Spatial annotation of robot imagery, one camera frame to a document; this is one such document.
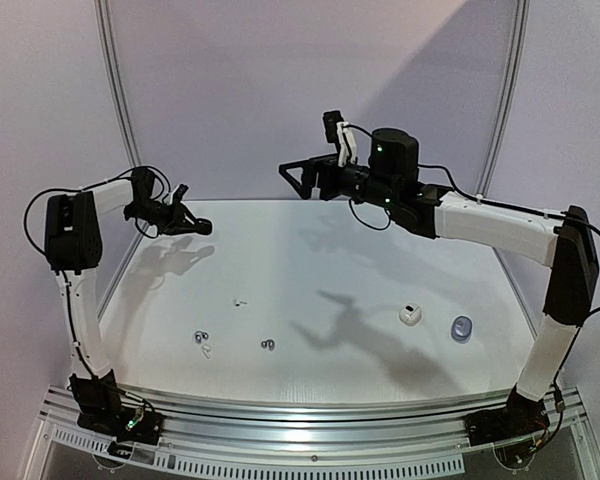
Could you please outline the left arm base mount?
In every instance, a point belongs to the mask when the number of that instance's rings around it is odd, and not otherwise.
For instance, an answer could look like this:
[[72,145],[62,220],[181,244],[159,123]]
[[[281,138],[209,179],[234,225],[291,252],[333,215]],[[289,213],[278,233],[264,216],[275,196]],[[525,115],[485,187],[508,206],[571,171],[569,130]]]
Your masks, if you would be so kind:
[[132,442],[157,446],[166,417],[148,406],[113,407],[79,405],[77,424],[91,432],[106,435],[117,443]]

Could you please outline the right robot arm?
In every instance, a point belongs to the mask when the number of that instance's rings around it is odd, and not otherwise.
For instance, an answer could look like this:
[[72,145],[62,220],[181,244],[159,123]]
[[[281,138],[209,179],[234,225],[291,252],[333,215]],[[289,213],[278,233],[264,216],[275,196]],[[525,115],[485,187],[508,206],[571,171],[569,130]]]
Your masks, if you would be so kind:
[[550,269],[544,318],[513,389],[519,398],[497,415],[504,435],[519,435],[534,422],[532,402],[549,390],[592,312],[599,262],[585,211],[504,205],[463,194],[452,184],[425,184],[419,179],[418,141],[394,128],[371,133],[369,160],[361,165],[354,128],[337,123],[326,135],[335,153],[282,164],[279,174],[303,199],[314,190],[324,201],[344,196],[382,208],[391,222],[414,235],[474,242]]

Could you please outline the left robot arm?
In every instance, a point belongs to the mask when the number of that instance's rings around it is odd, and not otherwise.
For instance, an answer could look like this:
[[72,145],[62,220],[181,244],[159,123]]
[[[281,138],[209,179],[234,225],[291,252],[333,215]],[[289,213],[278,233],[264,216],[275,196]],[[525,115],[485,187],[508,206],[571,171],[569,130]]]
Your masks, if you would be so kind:
[[105,353],[97,316],[96,269],[103,255],[100,219],[121,209],[159,236],[212,233],[212,222],[183,203],[188,187],[156,196],[157,172],[134,167],[114,178],[77,189],[58,189],[46,203],[43,253],[63,299],[72,354],[70,386],[81,413],[108,434],[128,426],[113,367]]

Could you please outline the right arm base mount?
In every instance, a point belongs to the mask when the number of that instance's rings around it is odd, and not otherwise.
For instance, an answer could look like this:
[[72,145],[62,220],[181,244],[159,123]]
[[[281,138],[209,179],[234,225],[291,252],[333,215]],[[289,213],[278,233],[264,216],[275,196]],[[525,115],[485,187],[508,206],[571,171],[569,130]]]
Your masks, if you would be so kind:
[[530,400],[512,390],[503,407],[482,409],[463,417],[471,446],[497,443],[544,430],[550,425],[543,400]]

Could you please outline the white charging case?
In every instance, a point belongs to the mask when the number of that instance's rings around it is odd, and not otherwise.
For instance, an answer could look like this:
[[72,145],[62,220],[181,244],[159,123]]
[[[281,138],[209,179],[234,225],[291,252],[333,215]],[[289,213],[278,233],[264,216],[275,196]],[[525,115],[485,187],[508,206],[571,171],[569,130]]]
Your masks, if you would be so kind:
[[398,313],[399,320],[407,326],[415,326],[423,317],[422,308],[416,304],[407,304]]

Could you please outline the black charging case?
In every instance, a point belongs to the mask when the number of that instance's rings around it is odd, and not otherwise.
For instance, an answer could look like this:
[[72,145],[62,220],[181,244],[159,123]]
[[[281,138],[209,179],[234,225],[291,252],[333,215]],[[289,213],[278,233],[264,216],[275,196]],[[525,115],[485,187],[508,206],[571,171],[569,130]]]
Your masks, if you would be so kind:
[[195,222],[195,232],[199,235],[208,236],[213,232],[213,224],[210,220],[199,218]]

